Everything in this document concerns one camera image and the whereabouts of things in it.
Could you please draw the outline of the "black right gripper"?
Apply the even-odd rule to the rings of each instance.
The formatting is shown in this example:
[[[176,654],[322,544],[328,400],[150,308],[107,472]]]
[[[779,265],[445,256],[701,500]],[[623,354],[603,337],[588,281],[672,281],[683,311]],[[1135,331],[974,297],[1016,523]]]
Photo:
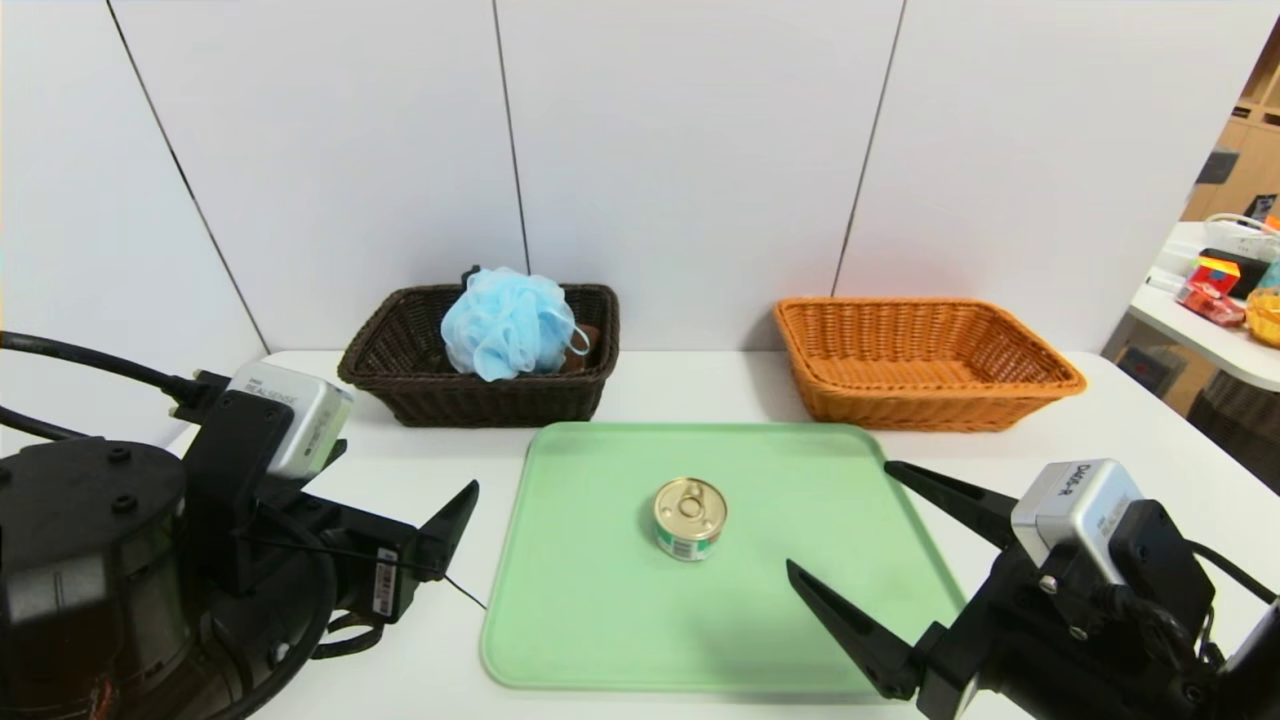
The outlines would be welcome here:
[[[1016,542],[1015,498],[911,462],[886,461],[883,469],[992,546]],[[995,560],[950,628],[922,637],[924,675],[906,641],[794,560],[785,566],[792,589],[876,692],[905,701],[920,688],[916,707],[929,719],[960,717],[982,691],[1034,719],[1132,717],[1132,630],[1112,625],[1078,639],[1036,588],[1018,544]]]

